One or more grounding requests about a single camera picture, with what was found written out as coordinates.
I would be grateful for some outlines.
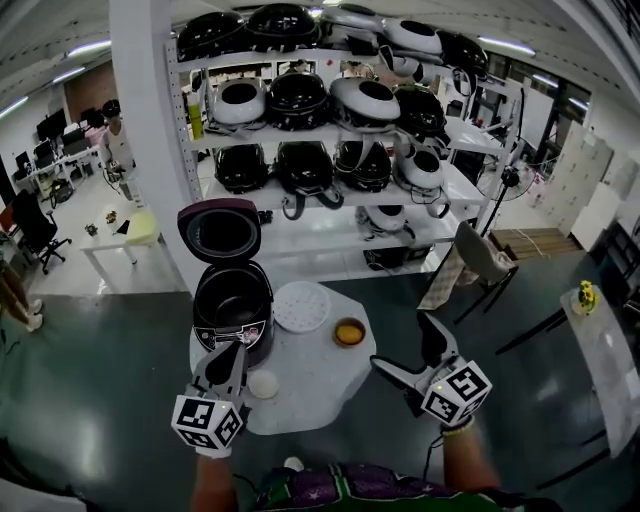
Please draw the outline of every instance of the white shelf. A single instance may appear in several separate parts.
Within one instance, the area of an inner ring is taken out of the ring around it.
[[[451,139],[449,149],[488,155],[502,155],[505,152],[505,148],[491,135],[483,133],[480,128],[464,122],[459,117],[447,116],[445,131]]]
[[[281,52],[239,52],[229,53],[227,55],[220,55],[219,57],[212,57],[209,59],[197,59],[186,62],[178,62],[175,65],[175,70],[179,72],[191,71],[193,69],[202,68],[224,68],[227,66],[239,66],[242,64],[259,64],[261,62],[281,62],[281,61],[296,61],[296,60],[358,60],[358,62],[367,62],[371,64],[378,64],[380,57],[373,56],[354,56],[351,52],[340,50],[296,50],[289,53]]]
[[[441,162],[447,180],[447,195],[452,204],[460,205],[481,205],[484,196],[476,187],[450,162]],[[370,205],[413,205],[415,202],[411,198],[411,194],[398,187],[393,180],[389,182],[387,188],[382,192],[368,193],[357,192],[348,189],[343,184],[339,185],[344,195],[345,206],[370,206]],[[225,190],[218,180],[212,180],[207,199],[217,199],[221,197],[235,197],[248,199],[253,201],[258,210],[279,210],[282,207],[282,199],[285,196],[284,190],[280,183],[272,178],[267,185],[260,189],[247,192],[246,194],[236,195]],[[306,206],[310,208],[322,206],[315,198],[307,198]]]
[[[490,155],[501,155],[505,150],[500,143],[488,134],[484,134],[476,126],[464,122],[458,117],[447,116],[445,131],[451,138],[450,149],[474,151]],[[393,143],[394,132],[372,134],[380,142]],[[198,140],[191,140],[188,145],[193,151],[238,146],[242,144],[267,144],[270,142],[323,141],[327,144],[338,144],[343,141],[361,141],[362,134],[345,130],[335,124],[327,124],[315,130],[299,130],[288,132],[273,126],[265,126],[256,131],[245,131],[242,137],[215,135],[206,133]]]
[[[375,139],[380,142],[393,143],[393,132],[374,134]],[[189,147],[193,151],[204,151],[211,148],[239,146],[242,144],[266,144],[269,142],[301,142],[301,141],[323,141],[328,144],[338,144],[348,140],[362,140],[362,134],[350,132],[340,128],[335,124],[327,124],[315,130],[298,130],[288,132],[278,130],[273,126],[265,126],[254,132],[243,132],[243,137],[229,135],[215,135],[206,133],[204,137],[189,142]]]
[[[362,251],[335,252],[326,254],[302,254],[278,259],[256,261],[264,269],[274,288],[289,281],[344,281],[404,274],[435,272],[441,262],[437,251],[431,251],[426,259],[409,261],[394,270],[371,270]]]
[[[190,60],[187,62],[178,62],[174,64],[173,70],[177,72],[189,72],[194,69],[215,69],[227,66],[240,66],[243,64],[260,64],[268,62],[296,61],[298,59],[306,61],[357,61],[367,64],[382,64],[382,59],[378,55],[353,55],[351,52],[343,50],[324,50],[315,48],[311,50],[296,50],[289,53],[281,53],[276,51],[260,53],[260,52],[239,52],[220,55],[219,57],[211,57],[206,59]],[[453,77],[450,68],[443,66],[435,66],[435,71],[440,76]],[[505,96],[515,96],[518,94],[518,85],[510,84],[492,77],[491,80],[478,80],[478,86],[484,89],[498,92]]]
[[[452,241],[459,224],[451,213],[443,219],[434,219],[424,206],[408,206],[405,212],[416,235],[415,241],[406,232],[367,241],[369,230],[358,225],[355,212],[354,207],[335,211],[310,208],[305,210],[300,219],[291,221],[281,210],[276,210],[273,222],[262,226],[262,245],[258,258],[343,252],[350,249],[421,247]]]

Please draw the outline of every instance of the office chair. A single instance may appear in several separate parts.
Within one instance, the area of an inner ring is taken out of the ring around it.
[[[13,221],[22,230],[26,240],[26,246],[42,263],[42,272],[47,275],[47,265],[51,256],[56,256],[61,261],[65,258],[56,250],[63,244],[71,243],[70,238],[58,241],[54,238],[58,232],[58,225],[51,212],[47,215],[51,222],[40,210],[38,198],[35,194],[29,194],[26,190],[20,192],[12,202]]]

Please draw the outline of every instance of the wristband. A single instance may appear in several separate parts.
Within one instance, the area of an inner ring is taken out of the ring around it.
[[[461,434],[465,430],[469,430],[476,422],[475,418],[471,415],[468,416],[462,423],[458,423],[455,427],[440,426],[440,433],[443,437],[451,437]]]
[[[223,450],[213,450],[211,448],[196,448],[198,455],[209,457],[210,459],[225,459],[231,455],[231,448]]]

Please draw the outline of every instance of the fan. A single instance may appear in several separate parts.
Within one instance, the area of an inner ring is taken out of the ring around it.
[[[495,175],[495,169],[491,169],[484,171],[478,178],[477,187],[483,196],[486,196],[489,193],[489,187],[491,186]],[[502,184],[494,191],[491,199],[497,201],[499,196],[502,194],[503,188],[506,188],[505,195],[502,198],[504,201],[517,199],[529,190],[535,178],[536,173],[533,169],[528,167],[516,169],[515,167],[507,166],[504,168],[504,172],[501,176]]]
[[[496,201],[496,206],[491,212],[491,216],[489,220],[485,224],[484,230],[482,231],[482,236],[485,235],[489,226],[491,225],[491,221],[498,213],[498,209],[500,208],[500,204],[502,201],[511,201],[512,199],[516,199],[524,194],[529,187],[533,184],[535,180],[536,173],[533,169],[529,169],[524,167],[523,169],[518,169],[513,166],[514,162],[520,158],[522,154],[522,150],[524,149],[524,145],[526,141],[524,139],[520,139],[515,149],[509,154],[509,158],[507,159],[507,164],[504,167],[504,171],[502,172],[502,176],[500,179],[502,180],[502,185],[498,187],[494,193],[492,200]],[[496,175],[496,166],[491,165],[488,166],[488,169],[480,175],[478,178],[477,188],[485,197],[489,193],[489,188],[491,187],[491,183]]]

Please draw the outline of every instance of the computer monitor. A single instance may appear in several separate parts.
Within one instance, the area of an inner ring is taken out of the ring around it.
[[[53,154],[53,149],[51,148],[51,143],[48,140],[36,146],[36,158],[38,160],[52,154]]]
[[[64,146],[70,146],[74,142],[78,142],[84,139],[84,131],[82,128],[78,128],[77,130],[73,130],[72,132],[65,133],[62,136],[62,144]]]
[[[16,157],[16,165],[18,169],[21,171],[26,171],[29,167],[31,160],[29,159],[29,154],[25,151],[24,153],[20,153]]]
[[[58,135],[63,134],[66,127],[67,118],[64,115],[64,110],[60,109],[42,121],[36,129],[40,140],[55,140]]]

